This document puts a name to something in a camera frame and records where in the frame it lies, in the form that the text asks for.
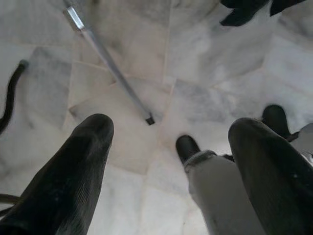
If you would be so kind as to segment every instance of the black leather boot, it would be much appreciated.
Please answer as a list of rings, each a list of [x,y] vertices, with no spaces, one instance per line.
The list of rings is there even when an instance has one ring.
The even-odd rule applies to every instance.
[[[196,141],[188,135],[181,136],[177,139],[176,150],[182,164],[201,151]]]
[[[284,139],[291,135],[288,129],[286,113],[281,106],[276,104],[267,106],[263,111],[262,119],[266,126]]]

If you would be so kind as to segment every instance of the black boot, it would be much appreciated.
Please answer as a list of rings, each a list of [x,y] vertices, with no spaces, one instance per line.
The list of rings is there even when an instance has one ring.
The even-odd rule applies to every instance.
[[[176,141],[176,150],[180,158],[181,163],[185,163],[190,157],[199,153],[199,149],[196,141],[188,135],[181,136]]]
[[[285,139],[290,138],[286,113],[281,106],[275,104],[267,106],[263,111],[262,118],[262,122],[275,133]]]

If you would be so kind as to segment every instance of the floor tile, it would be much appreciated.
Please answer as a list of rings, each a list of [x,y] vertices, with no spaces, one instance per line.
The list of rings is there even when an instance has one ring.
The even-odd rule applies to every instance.
[[[202,149],[230,153],[228,130],[231,124],[238,118],[258,117],[260,113],[259,103],[252,99],[177,81],[162,123],[161,140],[175,151],[176,139],[189,134]]]
[[[115,82],[107,70],[82,63],[73,63],[72,66],[69,108],[105,92],[105,89]]]
[[[18,102],[61,128],[67,112],[70,74],[71,50],[36,47],[18,84]]]
[[[262,69],[249,72],[244,76],[234,77],[224,81],[215,88],[234,95],[258,100],[264,90],[265,78]]]
[[[168,38],[170,0],[100,0],[87,3],[85,17],[121,70],[129,75],[161,81]],[[87,45],[76,47],[79,59],[96,62]]]
[[[313,46],[313,2],[304,1],[283,11],[275,33],[299,46]]]
[[[312,97],[286,85],[264,70],[225,81],[217,87],[230,94],[258,100],[261,113],[267,105],[281,105],[287,113],[292,132],[299,131],[313,121]]]
[[[299,131],[305,125],[313,123],[313,96],[307,96],[276,81],[270,74],[265,73],[265,76],[266,84],[260,99],[263,107],[273,103],[284,107],[291,132]]]
[[[0,11],[0,40],[71,47],[73,30],[60,8],[47,0],[15,0]]]
[[[110,50],[111,56],[114,57],[115,62],[120,66],[120,60],[117,60],[117,57],[112,54]],[[106,65],[102,62],[97,52],[91,47],[91,45],[85,40],[85,38],[76,33],[73,42],[73,59],[74,61],[80,61],[87,64],[93,64],[100,67],[105,67]]]
[[[313,94],[312,62],[313,48],[307,50],[275,36],[263,68],[297,89]]]
[[[88,235],[138,235],[143,178],[106,166]]]
[[[181,198],[148,187],[142,210],[141,235],[181,235],[187,204]]]
[[[221,26],[229,12],[213,0],[174,1],[167,77],[209,87],[262,65],[277,18],[265,8],[242,27]]]
[[[76,126],[78,126],[78,124],[79,123],[75,120],[70,111],[68,111],[66,114],[64,125],[62,127],[62,131],[68,137],[70,136],[70,134],[72,134],[73,130],[76,128]]]
[[[20,195],[65,140],[58,128],[16,103],[11,122],[0,136],[0,191]]]
[[[182,197],[189,195],[187,176],[179,157],[162,146],[154,152],[147,184]]]
[[[103,113],[114,122],[114,138],[109,163],[145,174],[157,146],[157,131],[167,105],[169,87],[141,80],[129,79],[139,98],[152,111],[156,124],[148,126],[137,107],[124,91],[113,85],[103,95],[71,108],[77,122],[95,113]]]

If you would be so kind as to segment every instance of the marble floor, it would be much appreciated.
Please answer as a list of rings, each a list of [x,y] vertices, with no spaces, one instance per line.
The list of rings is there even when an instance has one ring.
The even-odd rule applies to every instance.
[[[191,134],[230,153],[240,117],[282,105],[291,131],[313,122],[313,2],[272,18],[222,27],[217,0],[78,0],[75,5],[126,75],[156,124],[147,126],[84,39],[61,0],[0,0],[0,109],[21,59],[13,119],[0,136],[0,192],[20,195],[87,116],[104,113],[115,134],[89,235],[205,235],[175,153]]]

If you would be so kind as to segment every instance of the trouser leg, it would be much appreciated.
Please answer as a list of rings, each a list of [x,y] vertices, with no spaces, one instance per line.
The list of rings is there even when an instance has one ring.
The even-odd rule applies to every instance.
[[[233,162],[206,151],[190,158],[185,171],[210,234],[265,234]]]
[[[0,221],[0,234],[86,235],[112,138],[113,122],[105,115],[76,127]]]
[[[246,192],[267,234],[313,234],[313,168],[263,123],[242,118],[229,142]]]

